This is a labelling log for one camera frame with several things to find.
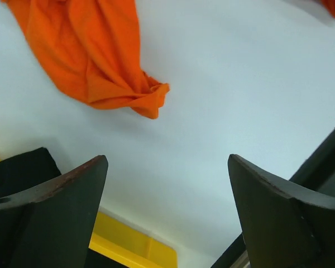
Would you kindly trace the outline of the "orange t shirt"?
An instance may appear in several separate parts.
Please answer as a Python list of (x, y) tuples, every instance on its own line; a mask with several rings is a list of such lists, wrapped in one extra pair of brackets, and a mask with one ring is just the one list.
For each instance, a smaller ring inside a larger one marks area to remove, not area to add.
[(65, 95), (159, 117), (335, 118), (335, 1), (3, 1)]

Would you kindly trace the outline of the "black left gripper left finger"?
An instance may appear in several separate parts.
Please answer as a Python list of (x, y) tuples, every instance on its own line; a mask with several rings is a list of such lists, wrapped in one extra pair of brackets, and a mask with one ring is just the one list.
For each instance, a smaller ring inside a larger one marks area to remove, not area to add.
[(84, 267), (107, 177), (98, 155), (0, 198), (0, 267)]

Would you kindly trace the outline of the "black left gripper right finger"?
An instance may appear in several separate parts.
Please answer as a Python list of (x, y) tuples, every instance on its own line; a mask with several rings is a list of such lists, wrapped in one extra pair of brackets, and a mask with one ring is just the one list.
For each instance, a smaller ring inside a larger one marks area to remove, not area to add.
[(228, 172), (251, 267), (335, 267), (335, 197), (238, 155)]

